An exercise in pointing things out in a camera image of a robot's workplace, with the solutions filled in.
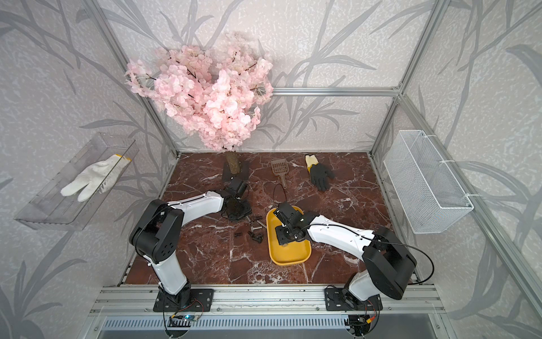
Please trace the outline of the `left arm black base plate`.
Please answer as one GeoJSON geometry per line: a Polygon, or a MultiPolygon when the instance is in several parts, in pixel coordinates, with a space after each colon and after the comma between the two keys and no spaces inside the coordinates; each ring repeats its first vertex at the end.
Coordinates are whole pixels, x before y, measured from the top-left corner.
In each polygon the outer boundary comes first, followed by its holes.
{"type": "Polygon", "coordinates": [[[171,295],[162,288],[158,290],[154,312],[209,312],[213,302],[213,289],[184,289],[171,295]]]}

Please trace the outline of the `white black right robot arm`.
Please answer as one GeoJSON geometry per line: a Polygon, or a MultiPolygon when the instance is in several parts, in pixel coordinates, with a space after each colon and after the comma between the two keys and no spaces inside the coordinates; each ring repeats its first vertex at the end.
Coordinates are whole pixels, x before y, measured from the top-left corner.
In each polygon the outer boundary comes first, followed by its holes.
{"type": "Polygon", "coordinates": [[[365,271],[354,274],[345,284],[346,299],[365,302],[382,294],[396,300],[403,298],[417,261],[393,231],[336,223],[313,211],[302,213],[287,202],[272,214],[280,222],[276,231],[279,244],[310,240],[336,247],[363,261],[365,271]]]}

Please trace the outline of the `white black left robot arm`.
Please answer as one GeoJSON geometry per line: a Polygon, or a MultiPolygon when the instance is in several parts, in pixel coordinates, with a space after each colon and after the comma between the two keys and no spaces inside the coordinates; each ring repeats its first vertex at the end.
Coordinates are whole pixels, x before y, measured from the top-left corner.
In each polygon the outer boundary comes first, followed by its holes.
{"type": "Polygon", "coordinates": [[[129,242],[151,265],[167,294],[177,296],[189,284],[176,257],[182,227],[213,213],[221,213],[231,221],[244,219],[251,213],[249,202],[242,198],[247,188],[246,182],[234,178],[224,189],[180,201],[155,199],[148,204],[129,242]]]}

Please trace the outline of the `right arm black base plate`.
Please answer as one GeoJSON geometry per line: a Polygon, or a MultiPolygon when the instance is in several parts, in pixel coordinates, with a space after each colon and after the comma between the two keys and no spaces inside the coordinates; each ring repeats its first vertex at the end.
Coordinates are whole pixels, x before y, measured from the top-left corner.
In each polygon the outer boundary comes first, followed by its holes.
{"type": "Polygon", "coordinates": [[[324,289],[325,307],[329,312],[332,311],[360,311],[360,312],[380,312],[383,304],[380,295],[374,295],[366,301],[360,301],[344,288],[337,288],[329,285],[324,289]]]}

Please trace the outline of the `yellow plastic storage tray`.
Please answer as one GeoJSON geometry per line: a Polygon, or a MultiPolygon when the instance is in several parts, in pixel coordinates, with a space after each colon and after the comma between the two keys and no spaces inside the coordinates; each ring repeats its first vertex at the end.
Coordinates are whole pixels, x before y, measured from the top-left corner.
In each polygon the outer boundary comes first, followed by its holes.
{"type": "Polygon", "coordinates": [[[310,241],[304,240],[303,242],[280,245],[275,229],[282,227],[282,223],[275,216],[275,210],[276,208],[269,210],[265,219],[271,261],[278,266],[292,266],[304,263],[312,254],[310,241]]]}

